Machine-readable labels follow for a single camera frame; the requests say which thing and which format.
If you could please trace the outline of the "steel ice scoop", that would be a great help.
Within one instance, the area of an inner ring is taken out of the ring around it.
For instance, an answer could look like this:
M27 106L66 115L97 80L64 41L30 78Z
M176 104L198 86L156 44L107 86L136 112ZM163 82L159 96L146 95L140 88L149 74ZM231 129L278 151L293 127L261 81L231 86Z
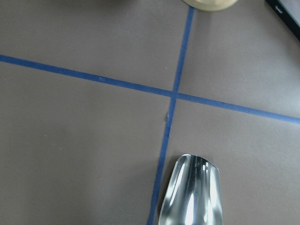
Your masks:
M196 155L174 166L159 214L160 225L222 225L219 169Z

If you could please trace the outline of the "wooden cup stand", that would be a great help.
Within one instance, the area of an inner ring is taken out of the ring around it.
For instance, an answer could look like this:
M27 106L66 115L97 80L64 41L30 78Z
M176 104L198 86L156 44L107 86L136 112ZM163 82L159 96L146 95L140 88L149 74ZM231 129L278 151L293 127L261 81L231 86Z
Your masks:
M195 9L216 12L233 6L238 0L183 0Z

